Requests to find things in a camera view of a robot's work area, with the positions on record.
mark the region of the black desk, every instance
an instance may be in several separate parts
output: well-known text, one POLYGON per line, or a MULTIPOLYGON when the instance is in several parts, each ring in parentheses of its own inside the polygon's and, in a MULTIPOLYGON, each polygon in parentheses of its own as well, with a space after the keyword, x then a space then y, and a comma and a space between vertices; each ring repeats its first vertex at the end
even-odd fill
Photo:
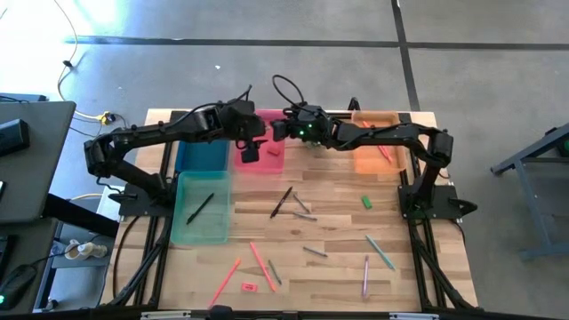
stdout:
POLYGON ((0 103, 0 124, 22 119, 29 125, 29 148, 0 156, 0 223, 38 219, 52 185, 75 102, 0 103))
MULTIPOLYGON (((29 148, 0 156, 0 180, 7 184, 0 198, 0 234, 17 237, 6 275, 21 264, 47 257, 61 222, 116 235, 116 221, 48 193, 75 106, 75 102, 0 103, 0 123, 20 118, 28 123, 30 136, 29 148)), ((32 311, 40 287, 49 293, 50 281, 43 278, 46 263, 51 268, 52 261, 37 264, 38 274, 24 298, 12 310, 0 311, 0 316, 32 311)))

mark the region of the gray pencil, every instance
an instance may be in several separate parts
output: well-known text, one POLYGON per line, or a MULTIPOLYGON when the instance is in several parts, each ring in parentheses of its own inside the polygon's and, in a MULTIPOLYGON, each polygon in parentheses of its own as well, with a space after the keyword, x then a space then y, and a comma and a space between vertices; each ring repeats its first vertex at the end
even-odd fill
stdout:
POLYGON ((278 276, 278 274, 276 273, 275 266, 273 265, 273 262, 271 260, 268 261, 268 266, 270 267, 271 270, 273 270, 273 274, 275 275, 275 278, 278 281, 278 284, 283 285, 283 282, 281 281, 281 277, 278 276))
POLYGON ((304 203, 298 198, 298 196, 293 195, 293 198, 294 200, 296 200, 296 202, 298 202, 301 205, 302 209, 304 209, 306 213, 311 213, 309 208, 307 208, 306 205, 304 205, 304 203))
POLYGON ((299 218, 303 218, 303 219, 307 219, 307 220, 313 220, 313 221, 317 221, 317 218, 315 217, 310 217, 306 214, 302 214, 302 213, 298 213, 298 212, 293 212, 293 214, 299 218))
POLYGON ((317 254, 317 255, 319 255, 319 256, 328 258, 328 255, 327 255, 326 253, 320 252, 320 251, 318 251, 318 250, 310 249, 310 248, 308 248, 307 246, 303 246, 302 249, 304 249, 304 250, 306 250, 306 251, 308 251, 308 252, 315 253, 315 254, 317 254))

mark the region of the plastic bin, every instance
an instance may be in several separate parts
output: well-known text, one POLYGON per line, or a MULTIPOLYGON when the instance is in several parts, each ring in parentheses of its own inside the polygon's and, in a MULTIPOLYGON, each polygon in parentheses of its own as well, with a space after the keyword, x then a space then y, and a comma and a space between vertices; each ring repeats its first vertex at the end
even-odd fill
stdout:
POLYGON ((180 142, 176 156, 177 172, 217 172, 228 169, 229 143, 214 140, 212 143, 180 142))
POLYGON ((259 173, 280 173, 283 171, 285 164, 285 141, 281 140, 275 142, 273 140, 273 129, 270 126, 270 121, 284 119, 282 110, 256 110, 255 113, 265 121, 267 132, 264 136, 255 138, 255 140, 267 140, 267 142, 260 145, 259 161, 244 164, 241 161, 241 150, 234 148, 234 166, 239 172, 259 172, 259 173), (269 149, 278 150, 278 155, 272 155, 268 152, 269 149))
POLYGON ((231 210, 231 178, 228 172, 182 172, 170 240, 174 244, 224 244, 228 241, 231 210), (189 216, 211 194, 215 195, 187 225, 189 216))
MULTIPOLYGON (((353 112, 352 123, 365 127, 364 121, 376 127, 387 127, 399 124, 397 112, 364 111, 353 112)), ((359 147, 353 151, 354 170, 357 173, 392 174, 399 173, 407 167, 404 147, 385 146, 393 161, 388 159, 378 150, 377 146, 359 147)))

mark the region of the pink pencil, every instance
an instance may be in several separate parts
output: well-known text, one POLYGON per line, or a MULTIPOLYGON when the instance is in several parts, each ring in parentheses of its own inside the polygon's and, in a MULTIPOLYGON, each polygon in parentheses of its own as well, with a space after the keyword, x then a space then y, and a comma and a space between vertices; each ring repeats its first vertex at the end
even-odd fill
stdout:
POLYGON ((273 282, 271 281, 270 276, 268 275, 267 269, 265 268, 265 264, 263 263, 263 260, 260 259, 259 253, 257 252, 257 248, 255 248, 255 244, 250 243, 250 245, 251 245, 252 254, 255 255, 255 258, 257 258, 257 262, 259 262, 259 266, 263 270, 263 273, 265 274, 265 277, 267 278, 268 285, 270 286, 270 288, 273 292, 276 292, 275 284, 273 284, 273 282))
MULTIPOLYGON (((369 128, 370 124, 368 124, 366 121, 364 121, 364 127, 369 128)), ((381 154, 383 156, 385 156, 386 159, 388 159, 388 162, 391 164, 393 162, 393 158, 391 158, 391 156, 389 155, 388 150, 383 147, 383 146, 377 146, 377 149, 380 150, 381 154)))
POLYGON ((210 308, 213 306, 213 303, 215 303, 217 298, 220 296, 221 292, 223 291, 223 288, 225 288, 225 285, 229 282, 229 279, 231 278, 231 276, 233 276, 233 273, 235 272, 235 270, 237 270, 239 263, 241 263, 241 259, 237 258, 237 260, 235 260, 235 264, 233 265, 233 268, 231 268, 228 275, 225 277, 225 279, 223 279, 223 282, 221 283, 220 288, 217 290, 217 292, 215 292, 215 295, 213 296, 212 302, 210 302, 210 308))

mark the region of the wooden tabletop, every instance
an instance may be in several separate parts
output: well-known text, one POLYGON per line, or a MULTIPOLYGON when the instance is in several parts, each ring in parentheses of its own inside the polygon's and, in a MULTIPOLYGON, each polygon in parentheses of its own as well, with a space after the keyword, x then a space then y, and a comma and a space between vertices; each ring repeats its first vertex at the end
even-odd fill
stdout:
MULTIPOLYGON (((171 112, 170 109, 150 109, 146 124, 167 122, 171 112)), ((412 112, 411 118, 418 124, 437 126, 435 115, 430 112, 412 112)), ((176 148, 174 146, 172 152, 171 169, 176 148)), ((136 165, 147 172, 158 172, 163 150, 164 145, 139 149, 136 165)), ((299 140, 286 140, 284 157, 282 174, 232 172, 233 212, 226 244, 170 244, 159 307, 208 308, 221 281, 236 258, 240 258, 239 268, 217 300, 218 304, 235 310, 420 310, 409 231, 397 200, 399 175, 354 173, 351 152, 309 149, 299 140), (301 208, 292 197, 273 220, 268 218, 290 186, 318 221, 295 218, 292 212, 301 208), (371 210, 364 208, 363 195, 373 203, 371 210), (367 243, 365 235, 376 240, 393 261, 395 270, 388 268, 367 243), (270 290, 252 254, 251 241, 255 242, 265 263, 273 261, 283 280, 282 285, 276 285, 276 292, 270 290), (326 252, 328 258, 303 251, 303 245, 326 252), (363 299, 365 255, 370 258, 369 296, 363 299), (243 282, 257 284, 258 291, 242 292, 243 282)), ((437 183, 448 181, 439 178, 437 183)), ((121 223, 115 248, 128 221, 121 223)), ((148 221, 149 218, 140 218, 124 241, 117 268, 118 290, 140 265, 148 221)), ((433 220, 432 224, 441 269, 463 298, 476 305, 460 230, 446 220, 433 220)), ((162 224, 158 226, 158 234, 161 228, 162 224)), ((112 267, 101 303, 112 298, 112 267)), ((152 289, 155 267, 156 263, 149 272, 145 301, 152 289)), ((426 272, 425 275, 429 297, 435 302, 431 274, 426 272)))

